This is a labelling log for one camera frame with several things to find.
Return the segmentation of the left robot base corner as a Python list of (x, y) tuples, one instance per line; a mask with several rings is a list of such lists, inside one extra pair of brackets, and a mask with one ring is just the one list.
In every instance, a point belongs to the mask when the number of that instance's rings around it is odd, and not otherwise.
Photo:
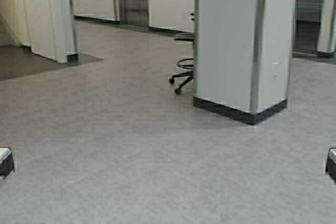
[(15, 172), (13, 151), (10, 147), (1, 147), (1, 177), (6, 179), (12, 172)]

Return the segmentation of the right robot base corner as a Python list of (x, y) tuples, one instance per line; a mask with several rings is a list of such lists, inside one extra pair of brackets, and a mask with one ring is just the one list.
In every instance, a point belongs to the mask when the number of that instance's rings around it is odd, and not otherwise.
[(335, 171), (335, 147), (328, 150), (325, 173), (330, 176), (330, 178), (336, 181), (336, 171)]

